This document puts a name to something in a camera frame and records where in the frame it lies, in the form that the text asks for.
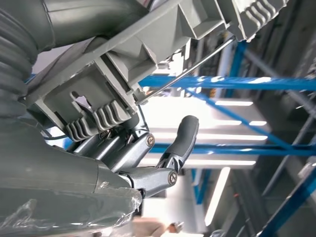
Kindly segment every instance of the gray flexible tube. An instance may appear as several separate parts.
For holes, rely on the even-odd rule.
[[[17,98],[41,51],[104,35],[111,37],[144,16],[135,0],[2,0],[0,118],[24,114]]]
[[[146,15],[136,0],[0,1],[0,187],[102,192],[127,183],[100,161],[47,145],[35,127],[19,121],[18,100],[38,53],[103,35],[112,36]]]

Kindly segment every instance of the robotic hand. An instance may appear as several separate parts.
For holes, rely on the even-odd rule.
[[[198,119],[186,116],[178,128],[176,140],[168,147],[156,167],[121,169],[118,174],[132,188],[150,197],[176,184],[177,175],[193,150],[198,130]]]

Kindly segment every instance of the blue metal shelving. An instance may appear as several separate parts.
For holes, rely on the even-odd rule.
[[[141,86],[160,87],[169,82],[172,77],[166,76],[149,76],[140,82]],[[203,88],[229,88],[229,89],[259,89],[259,90],[316,90],[316,80],[308,79],[293,79],[293,78],[241,78],[241,77],[185,77],[178,81],[172,87],[181,87],[191,95],[204,100],[210,106],[221,111],[227,116],[235,120],[241,121],[242,124],[247,126],[249,129],[258,132],[259,134],[267,136],[268,139],[275,143],[275,145],[235,145],[235,144],[209,144],[195,146],[193,153],[195,154],[236,154],[236,155],[264,155],[264,156],[316,156],[314,145],[290,145],[278,138],[273,134],[269,134],[265,130],[250,126],[249,121],[237,115],[234,112],[216,105],[215,101],[207,98],[203,94],[197,94],[192,87]],[[169,146],[169,144],[155,144],[152,152],[163,153]],[[210,171],[204,174],[206,178],[209,178]],[[201,187],[194,187],[196,201],[198,204],[201,203],[204,196],[202,182]],[[309,175],[302,180],[296,189],[294,189],[289,198],[286,199],[279,210],[272,216],[265,225],[259,237],[270,237],[273,233],[278,231],[291,215],[293,215],[299,206],[304,203],[313,191],[316,189],[316,169],[313,169]]]

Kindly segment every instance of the plastic wrap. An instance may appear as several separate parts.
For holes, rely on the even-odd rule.
[[[216,230],[213,232],[210,237],[225,237],[225,232],[223,230]]]
[[[142,202],[135,189],[103,187],[102,194],[0,189],[0,236],[93,236],[130,221]]]

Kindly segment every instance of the blue steel beam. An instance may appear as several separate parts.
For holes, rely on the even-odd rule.
[[[316,189],[316,168],[303,179],[290,194],[277,212],[275,212],[262,230],[259,237],[271,237],[305,203]]]
[[[151,153],[164,153],[170,144],[157,143],[150,151]],[[196,144],[192,154],[199,155],[262,155],[262,156],[315,156],[316,150],[314,146],[301,145],[291,146],[290,150],[284,150],[279,146],[273,145],[204,145]]]
[[[251,125],[250,125],[250,122],[247,121],[247,119],[244,119],[244,118],[243,118],[241,116],[239,116],[238,114],[233,113],[233,112],[232,112],[232,111],[230,111],[230,110],[229,110],[229,109],[227,109],[225,107],[220,106],[220,105],[216,105],[215,101],[211,100],[210,98],[207,98],[207,96],[205,96],[204,94],[197,94],[195,92],[193,92],[192,90],[188,90],[188,89],[186,89],[186,91],[187,91],[187,92],[190,93],[191,95],[192,95],[194,97],[196,97],[198,99],[204,100],[207,104],[208,104],[210,106],[212,106],[212,107],[213,107],[215,109],[217,109],[217,110],[219,110],[219,111],[220,111],[220,112],[222,112],[222,113],[223,113],[225,115],[229,116],[229,117],[233,118],[233,119],[235,119],[235,120],[241,121],[242,124],[244,124],[244,126],[247,126],[247,127],[250,128],[250,129],[251,129],[253,131],[255,131],[255,132],[257,132],[257,133],[259,133],[259,134],[262,134],[262,135],[267,136],[268,140],[270,140],[272,142],[274,142],[275,144],[280,145],[280,146],[281,146],[281,147],[283,147],[283,148],[284,148],[286,150],[291,150],[292,149],[292,146],[290,144],[289,144],[289,143],[284,142],[284,141],[283,141],[281,139],[279,139],[279,138],[278,138],[278,137],[276,137],[276,136],[275,136],[273,134],[270,134],[270,133],[268,133],[267,131],[265,131],[263,129],[261,129],[261,128],[259,128],[259,127],[256,127],[256,126],[251,126]]]
[[[141,86],[160,87],[175,77],[148,76],[140,81]],[[195,77],[187,76],[171,87],[203,87],[251,90],[316,90],[316,80],[306,78],[241,78],[241,77]]]
[[[195,176],[196,176],[196,170],[192,169],[191,171],[192,171],[192,180],[195,180]],[[196,204],[201,205],[201,204],[203,203],[203,200],[205,196],[205,192],[207,189],[208,180],[210,179],[211,172],[212,171],[210,170],[210,169],[205,170],[205,172],[203,176],[203,181],[202,181],[202,184],[201,185],[201,188],[198,185],[193,186],[193,190],[194,190],[194,194],[195,196]]]
[[[247,41],[239,42],[237,45],[236,50],[235,51],[234,59],[232,60],[232,68],[230,69],[230,77],[238,77],[241,69],[241,62],[244,58],[244,53],[247,47]],[[232,97],[233,89],[226,90],[225,97],[231,98]]]

